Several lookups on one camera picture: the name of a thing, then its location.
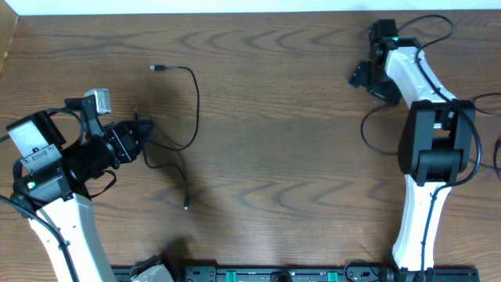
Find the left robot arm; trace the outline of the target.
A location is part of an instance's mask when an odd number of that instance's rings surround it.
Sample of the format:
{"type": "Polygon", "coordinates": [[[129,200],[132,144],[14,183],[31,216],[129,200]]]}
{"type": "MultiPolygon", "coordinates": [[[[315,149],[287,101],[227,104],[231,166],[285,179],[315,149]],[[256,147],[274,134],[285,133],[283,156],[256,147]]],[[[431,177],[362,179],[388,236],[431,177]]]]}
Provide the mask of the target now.
{"type": "Polygon", "coordinates": [[[150,120],[102,126],[94,110],[67,107],[39,111],[8,127],[22,157],[13,192],[2,201],[28,219],[57,280],[117,280],[86,183],[133,162],[152,127],[150,120]]]}

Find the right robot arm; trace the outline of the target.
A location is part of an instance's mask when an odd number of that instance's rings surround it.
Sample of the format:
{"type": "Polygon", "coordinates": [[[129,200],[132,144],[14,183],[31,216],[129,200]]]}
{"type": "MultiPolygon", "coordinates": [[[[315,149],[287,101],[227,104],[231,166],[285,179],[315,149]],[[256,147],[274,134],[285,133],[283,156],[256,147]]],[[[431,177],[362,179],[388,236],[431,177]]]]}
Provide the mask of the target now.
{"type": "Polygon", "coordinates": [[[393,19],[372,23],[369,59],[361,61],[349,80],[354,87],[382,99],[388,106],[405,102],[409,113],[394,156],[405,176],[405,203],[392,265],[382,281],[478,281],[469,266],[436,266],[434,241],[445,199],[476,147],[481,162],[481,140],[474,125],[475,106],[457,99],[429,67],[424,45],[399,35],[393,19]]]}

